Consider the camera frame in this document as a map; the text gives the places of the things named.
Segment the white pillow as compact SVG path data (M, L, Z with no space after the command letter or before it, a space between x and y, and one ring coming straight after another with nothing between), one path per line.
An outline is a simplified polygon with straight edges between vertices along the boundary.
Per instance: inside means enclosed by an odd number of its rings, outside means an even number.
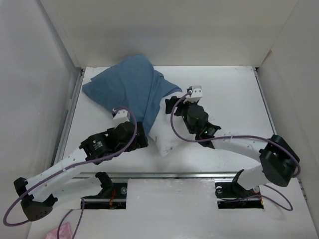
M165 100L169 100L171 99L171 97L180 98L182 96L182 92L175 92L161 99L159 104L159 113L149 132L149 137L155 142L159 154L162 157L169 155L172 150L174 150L178 145L184 142L182 139L175 135L171 128L170 113L165 113Z

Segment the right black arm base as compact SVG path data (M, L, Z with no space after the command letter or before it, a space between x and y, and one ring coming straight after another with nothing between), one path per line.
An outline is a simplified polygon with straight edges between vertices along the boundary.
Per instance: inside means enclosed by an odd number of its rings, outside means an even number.
M218 209L263 209L260 189L246 190L234 182L216 182Z

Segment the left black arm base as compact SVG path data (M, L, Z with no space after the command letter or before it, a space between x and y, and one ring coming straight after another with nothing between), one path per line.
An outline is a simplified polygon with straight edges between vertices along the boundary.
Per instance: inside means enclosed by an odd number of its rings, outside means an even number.
M95 174L100 190L97 194L84 197L87 210L124 210L127 207L128 180L111 179L106 172Z

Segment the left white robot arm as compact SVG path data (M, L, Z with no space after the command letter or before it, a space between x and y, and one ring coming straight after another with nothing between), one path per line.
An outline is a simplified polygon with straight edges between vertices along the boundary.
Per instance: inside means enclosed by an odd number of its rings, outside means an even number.
M148 139L140 121L137 124L126 121L89 136L69 156L46 171L14 181L25 216L34 222L46 217L55 207L76 198L109 196L114 186L106 172L100 171L73 183L70 179L84 172L86 167L101 164L101 158L109 161L117 157L119 151L130 152L147 146Z

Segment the blue pillowcase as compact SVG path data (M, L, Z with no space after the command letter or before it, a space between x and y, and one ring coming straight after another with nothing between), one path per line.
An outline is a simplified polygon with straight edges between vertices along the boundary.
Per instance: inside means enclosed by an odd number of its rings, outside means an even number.
M127 107L148 134L162 98L182 89L155 70L145 55L133 55L91 78L82 91L109 112L116 107Z

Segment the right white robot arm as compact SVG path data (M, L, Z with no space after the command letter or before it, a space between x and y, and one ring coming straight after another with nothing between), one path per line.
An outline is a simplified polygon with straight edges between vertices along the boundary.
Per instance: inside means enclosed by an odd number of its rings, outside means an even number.
M165 113L171 119L182 118L187 131L195 136L193 143L234 152L258 162L256 167L236 173L231 184L231 191L236 196L268 183L286 187L301 171L300 159L281 136L225 135L220 126L208 121L208 113L188 95L166 99Z

